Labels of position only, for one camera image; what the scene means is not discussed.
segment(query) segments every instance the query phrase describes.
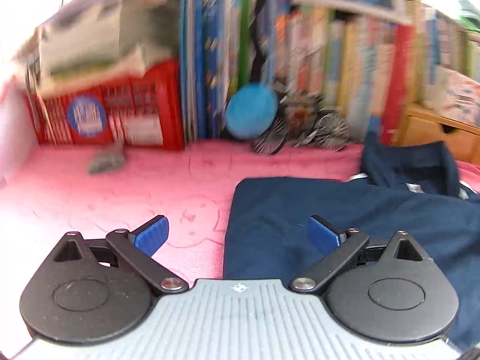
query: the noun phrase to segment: pink blanket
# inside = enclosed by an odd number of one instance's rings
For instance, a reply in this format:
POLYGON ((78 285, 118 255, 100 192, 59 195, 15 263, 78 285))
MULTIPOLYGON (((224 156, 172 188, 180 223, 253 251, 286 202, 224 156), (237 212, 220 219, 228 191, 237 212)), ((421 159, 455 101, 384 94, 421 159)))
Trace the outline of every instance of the pink blanket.
MULTIPOLYGON (((197 278, 220 278, 239 181, 271 176, 343 181, 358 173, 362 147, 337 153, 285 148, 273 157, 229 142, 202 142, 179 153, 129 149, 126 168, 90 176, 86 169, 96 151, 41 147, 0 187, 0 350, 6 356, 30 340, 18 311, 20 294, 65 232, 102 238, 115 228, 133 230, 163 214, 170 236, 154 258, 190 284, 197 278)), ((461 178, 480 190, 480 170, 458 165, 461 178)))

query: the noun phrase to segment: book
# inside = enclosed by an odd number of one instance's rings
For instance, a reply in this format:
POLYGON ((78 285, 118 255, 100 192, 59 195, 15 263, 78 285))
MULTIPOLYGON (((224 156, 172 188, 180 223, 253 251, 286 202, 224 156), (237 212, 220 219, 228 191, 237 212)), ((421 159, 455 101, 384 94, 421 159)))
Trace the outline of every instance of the book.
POLYGON ((347 114, 347 107, 352 93, 352 81, 355 75, 355 43, 357 41, 357 22, 349 20, 345 25, 345 38, 342 50, 342 67, 338 86, 337 105, 340 114, 347 114))
POLYGON ((186 12, 187 0, 180 0, 180 18, 179 18, 179 59, 180 59, 180 105, 181 120, 183 127, 183 140, 188 142, 187 136, 187 60, 185 52, 185 33, 186 33, 186 12))
POLYGON ((218 109, 218 16, 219 16, 219 1, 206 0, 206 15, 208 38, 207 46, 207 117, 209 137, 219 137, 219 125, 217 124, 217 109, 218 109))
POLYGON ((299 44, 299 66, 297 88, 302 93, 307 93, 310 81, 310 50, 311 50, 311 6, 301 7, 301 38, 299 44))
POLYGON ((468 40, 466 42, 465 57, 466 57, 466 76, 474 78, 475 75, 475 48, 476 42, 468 40))
POLYGON ((452 50, 451 50, 451 31, 450 20, 445 18, 439 12, 437 12, 437 39, 438 39, 438 52, 439 52, 439 64, 444 68, 452 68, 452 50))
POLYGON ((363 104, 362 97, 369 19, 370 17, 365 15, 356 18, 355 70, 352 79, 350 101, 346 109, 346 117, 350 122, 350 137, 357 142, 362 140, 362 126, 367 123, 365 117, 370 118, 370 110, 363 104))
POLYGON ((358 120, 358 125, 356 126, 356 139, 359 142, 365 140, 371 116, 370 104, 374 88, 374 72, 377 65, 378 52, 378 22, 375 17, 368 17, 366 33, 365 66, 363 69, 363 80, 358 97, 360 118, 358 120))
POLYGON ((427 108, 431 108, 430 98, 433 85, 436 82, 436 68, 435 66, 440 64, 440 53, 438 48, 438 30, 437 30, 437 17, 436 10, 430 7, 425 9, 425 20, 427 28, 427 44, 428 58, 426 66, 426 74, 424 76, 425 96, 423 104, 427 108))
POLYGON ((468 42, 469 42, 469 34, 466 31, 462 31, 460 33, 460 41, 462 44, 462 69, 460 70, 460 73, 463 73, 464 75, 468 76, 468 55, 467 55, 467 47, 468 47, 468 42))
POLYGON ((275 34, 275 19, 277 17, 278 0, 267 0, 268 6, 268 45, 267 45, 267 84, 275 82, 275 48, 277 36, 275 34))
POLYGON ((412 28, 397 25, 395 31, 395 54, 392 68, 392 79, 388 88, 385 112, 382 117, 380 141, 384 145, 391 145, 400 123, 402 107, 406 95, 406 69, 411 44, 412 28))
POLYGON ((428 82, 428 31, 427 31, 427 18, 426 18, 426 5, 418 5, 418 27, 416 28, 416 45, 417 48, 417 99, 421 103, 424 102, 426 97, 427 82, 428 82))
POLYGON ((195 0, 187 0, 186 20, 186 61, 187 61, 187 139, 198 140, 198 115, 196 98, 195 69, 195 0))
MULTIPOLYGON (((248 25, 249 25, 249 42, 248 42, 248 45, 249 45, 249 63, 248 63, 249 81, 252 80, 251 71, 252 71, 252 66, 253 66, 254 60, 255 60, 255 55, 257 53, 256 50, 255 50, 253 39, 251 38, 251 35, 250 35, 250 26, 253 23, 254 18, 255 18, 255 6, 256 6, 256 4, 257 4, 257 0, 250 0, 249 1, 249 20, 248 20, 248 25)), ((265 5, 263 6, 263 8, 264 9, 262 9, 262 12, 259 13, 258 18, 257 18, 257 36, 262 35, 262 33, 263 33, 263 27, 264 26, 262 24, 262 20, 263 20, 263 17, 265 16, 265 5)), ((263 39, 260 39, 260 37, 259 37, 259 40, 260 40, 260 45, 262 46, 262 41, 265 42, 266 38, 264 37, 263 39)))
MULTIPOLYGON (((256 0, 253 1, 253 8, 255 8, 256 0)), ((260 10, 258 17, 257 17, 257 38, 260 43, 260 48, 263 52, 263 55, 265 56, 265 59, 268 56, 268 40, 269 40, 269 31, 268 31, 268 0, 265 1, 265 4, 263 5, 262 9, 260 10)), ((255 59, 255 49, 253 48, 253 54, 251 57, 251 60, 255 59)), ((267 84, 268 81, 268 63, 265 61, 265 63, 262 66, 262 74, 260 78, 260 82, 263 84, 267 84)))
POLYGON ((214 124, 216 132, 214 138, 220 137, 220 131, 224 128, 225 107, 227 105, 229 58, 228 38, 229 25, 226 9, 226 0, 217 0, 217 106, 214 109, 214 124))
POLYGON ((453 68, 458 72, 462 71, 463 60, 465 58, 462 48, 462 32, 462 27, 456 23, 452 23, 452 50, 455 55, 453 68))
POLYGON ((195 0, 195 95, 197 103, 198 138, 207 138, 205 82, 203 73, 203 0, 195 0))
POLYGON ((480 83, 480 44, 475 44, 475 74, 472 77, 477 83, 480 83))
MULTIPOLYGON (((410 45, 410 52, 408 58, 408 66, 407 66, 407 85, 408 85, 408 92, 407 92, 407 103, 414 103, 418 100, 418 93, 419 93, 419 69, 418 64, 421 62, 419 57, 419 49, 418 49, 418 41, 419 41, 419 33, 421 31, 420 27, 422 25, 422 4, 415 0, 408 0, 406 2, 406 9, 407 14, 409 15, 410 21, 412 22, 413 28, 413 35, 411 37, 411 45, 410 45)), ((448 34, 448 47, 449 50, 451 49, 451 26, 450 21, 446 21, 446 29, 445 32, 448 34)))
POLYGON ((222 67, 221 67, 221 88, 222 88, 222 107, 220 116, 220 130, 225 128, 225 109, 230 98, 231 83, 236 80, 236 69, 232 70, 232 65, 236 65, 238 53, 238 32, 236 27, 239 20, 239 5, 238 0, 223 0, 222 4, 223 15, 223 36, 222 36, 222 67), (232 36, 237 35, 236 44, 232 42, 232 36))
POLYGON ((289 48, 289 21, 290 21, 290 0, 276 0, 277 11, 275 23, 275 53, 274 53, 274 76, 277 81, 286 85, 290 48, 289 48))
POLYGON ((330 52, 328 55, 328 69, 325 90, 326 106, 337 105, 338 82, 340 80, 342 44, 345 33, 345 21, 334 20, 330 30, 330 52))
POLYGON ((290 56, 289 56, 289 74, 286 87, 290 94, 294 94, 298 90, 299 67, 301 57, 301 41, 302 41, 302 14, 296 8, 289 18, 290 33, 290 56))
POLYGON ((240 20, 242 0, 231 0, 229 9, 229 88, 227 98, 231 98, 239 86, 240 20))
POLYGON ((370 114, 382 116, 385 111, 388 85, 392 78, 392 67, 395 53, 393 39, 390 37, 390 26, 379 24, 381 30, 378 44, 377 64, 373 73, 373 89, 371 93, 370 114))
POLYGON ((323 87, 323 60, 326 55, 328 9, 315 5, 311 12, 312 39, 309 93, 319 95, 323 87))
POLYGON ((241 0, 240 46, 238 51, 238 88, 250 80, 250 0, 241 0))

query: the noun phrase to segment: blue book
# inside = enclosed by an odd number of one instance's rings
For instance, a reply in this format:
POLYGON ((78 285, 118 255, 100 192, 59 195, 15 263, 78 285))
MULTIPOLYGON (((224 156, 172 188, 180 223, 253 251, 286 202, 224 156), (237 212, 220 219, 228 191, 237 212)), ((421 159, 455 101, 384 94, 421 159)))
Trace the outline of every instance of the blue book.
POLYGON ((429 85, 435 85, 436 81, 436 68, 435 65, 440 64, 440 49, 438 47, 438 28, 437 17, 435 11, 432 12, 430 17, 427 17, 427 31, 430 42, 429 52, 429 85))
POLYGON ((217 106, 214 109, 214 138, 220 138, 220 131, 222 130, 223 115, 225 113, 225 106, 227 102, 225 86, 224 69, 224 52, 225 47, 225 18, 224 18, 225 0, 217 0, 217 7, 215 9, 217 20, 217 106))
POLYGON ((275 48, 277 46, 277 33, 275 19, 277 18, 278 0, 267 0, 268 5, 268 57, 267 57, 267 83, 275 82, 275 48))
MULTIPOLYGON (((268 55, 268 1, 263 5, 262 10, 257 17, 257 38, 260 42, 260 48, 263 55, 268 55)), ((268 81, 268 64, 264 63, 262 66, 261 83, 266 84, 268 81)))
POLYGON ((187 68, 187 139, 198 140, 197 99, 196 99, 196 66, 195 66, 195 1, 187 0, 185 12, 185 51, 187 68))
POLYGON ((207 138, 205 81, 203 74, 203 0, 195 0, 195 92, 198 138, 207 138))
POLYGON ((180 57, 180 103, 181 119, 183 126, 183 139, 187 141, 187 60, 185 52, 185 18, 187 11, 187 0, 180 0, 180 20, 179 20, 179 57, 180 57))
POLYGON ((345 34, 345 22, 334 20, 331 23, 330 55, 328 60, 325 105, 337 105, 338 84, 342 68, 342 43, 345 34))
POLYGON ((207 117, 209 122, 210 138, 219 137, 219 126, 217 125, 217 109, 218 109, 218 0, 206 0, 206 16, 208 27, 207 38, 207 92, 208 92, 208 108, 207 117))

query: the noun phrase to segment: green book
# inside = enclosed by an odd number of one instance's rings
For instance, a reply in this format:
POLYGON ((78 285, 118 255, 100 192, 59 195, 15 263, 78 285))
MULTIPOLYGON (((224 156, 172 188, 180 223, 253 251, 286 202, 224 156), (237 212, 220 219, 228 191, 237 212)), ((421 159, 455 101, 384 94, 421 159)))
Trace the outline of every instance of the green book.
POLYGON ((241 0, 238 89, 250 81, 250 0, 241 0))

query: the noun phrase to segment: blue round toy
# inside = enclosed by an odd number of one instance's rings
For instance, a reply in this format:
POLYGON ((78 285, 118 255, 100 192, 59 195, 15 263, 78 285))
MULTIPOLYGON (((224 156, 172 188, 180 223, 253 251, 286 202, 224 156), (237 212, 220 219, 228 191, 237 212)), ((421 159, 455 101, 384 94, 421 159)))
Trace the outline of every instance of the blue round toy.
POLYGON ((268 86, 246 85, 226 106, 225 127, 237 139, 256 138, 273 123, 277 109, 277 96, 268 86))

